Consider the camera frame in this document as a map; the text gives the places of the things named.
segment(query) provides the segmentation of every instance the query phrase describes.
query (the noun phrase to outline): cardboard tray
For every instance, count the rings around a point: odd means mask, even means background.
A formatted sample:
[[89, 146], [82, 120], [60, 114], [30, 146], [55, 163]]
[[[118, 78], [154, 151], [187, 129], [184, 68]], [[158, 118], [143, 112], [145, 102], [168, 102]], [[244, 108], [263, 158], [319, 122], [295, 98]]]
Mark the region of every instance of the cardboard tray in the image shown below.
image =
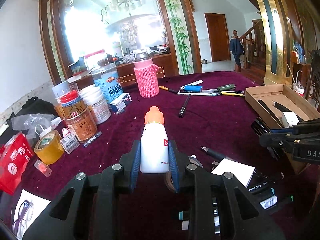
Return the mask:
[[[295, 112], [304, 121], [320, 118], [320, 113], [303, 97], [299, 96], [290, 87], [283, 84], [251, 87], [245, 90], [245, 100], [252, 106], [270, 129], [282, 128], [276, 120], [259, 104], [261, 99], [271, 111], [281, 120], [282, 112], [273, 106], [273, 101], [280, 103]], [[301, 173], [309, 165], [293, 161], [291, 154], [286, 153], [296, 174]]]

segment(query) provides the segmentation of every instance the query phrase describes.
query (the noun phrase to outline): green bamboo decoration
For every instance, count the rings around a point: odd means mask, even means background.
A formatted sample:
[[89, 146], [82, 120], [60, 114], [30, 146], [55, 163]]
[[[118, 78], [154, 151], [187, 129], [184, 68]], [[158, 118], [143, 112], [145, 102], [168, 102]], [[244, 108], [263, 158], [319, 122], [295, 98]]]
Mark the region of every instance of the green bamboo decoration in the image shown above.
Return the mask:
[[177, 44], [179, 50], [179, 57], [181, 59], [183, 74], [189, 74], [189, 70], [192, 69], [191, 65], [188, 65], [188, 57], [190, 50], [185, 41], [189, 37], [185, 34], [186, 27], [181, 26], [183, 21], [178, 17], [177, 10], [180, 9], [179, 0], [164, 0], [166, 8], [170, 11], [170, 23], [173, 25], [173, 31], [177, 37]]

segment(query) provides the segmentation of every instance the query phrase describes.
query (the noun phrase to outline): metal screw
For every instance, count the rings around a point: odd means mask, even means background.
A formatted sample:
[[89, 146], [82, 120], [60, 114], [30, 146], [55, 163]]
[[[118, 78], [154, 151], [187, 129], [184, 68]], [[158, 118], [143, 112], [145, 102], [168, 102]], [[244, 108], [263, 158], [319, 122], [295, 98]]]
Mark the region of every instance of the metal screw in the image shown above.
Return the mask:
[[85, 174], [83, 172], [80, 172], [76, 175], [76, 179], [79, 179], [79, 180], [84, 179], [84, 177], [85, 177]]
[[224, 173], [224, 176], [227, 178], [227, 179], [232, 179], [233, 178], [233, 174], [229, 171], [225, 172]]
[[194, 171], [196, 168], [197, 168], [197, 165], [193, 164], [193, 163], [190, 163], [188, 164], [187, 168], [191, 171]]
[[121, 169], [121, 168], [122, 168], [122, 166], [121, 166], [120, 164], [114, 164], [114, 165], [112, 166], [112, 169], [115, 170], [115, 171], [118, 171], [118, 170]]

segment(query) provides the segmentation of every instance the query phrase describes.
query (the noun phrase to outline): red jar lid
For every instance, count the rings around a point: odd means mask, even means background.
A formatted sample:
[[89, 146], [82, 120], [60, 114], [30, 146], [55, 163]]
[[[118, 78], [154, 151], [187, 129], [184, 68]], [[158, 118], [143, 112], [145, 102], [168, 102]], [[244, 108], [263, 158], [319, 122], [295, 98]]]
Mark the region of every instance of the red jar lid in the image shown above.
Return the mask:
[[72, 100], [75, 100], [78, 96], [79, 96], [78, 91], [72, 90], [72, 91], [66, 93], [65, 95], [63, 95], [62, 97], [60, 97], [60, 102], [62, 104], [65, 104], [65, 103], [68, 103]]

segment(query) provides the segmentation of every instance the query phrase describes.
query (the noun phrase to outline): white bottle with orange cap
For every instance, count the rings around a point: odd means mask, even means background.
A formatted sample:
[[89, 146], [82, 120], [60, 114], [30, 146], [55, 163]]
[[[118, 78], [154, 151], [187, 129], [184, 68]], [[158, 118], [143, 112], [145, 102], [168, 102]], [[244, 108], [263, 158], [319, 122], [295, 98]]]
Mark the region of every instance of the white bottle with orange cap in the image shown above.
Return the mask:
[[164, 129], [163, 114], [152, 106], [146, 113], [141, 137], [142, 173], [166, 173], [169, 171], [169, 141]]

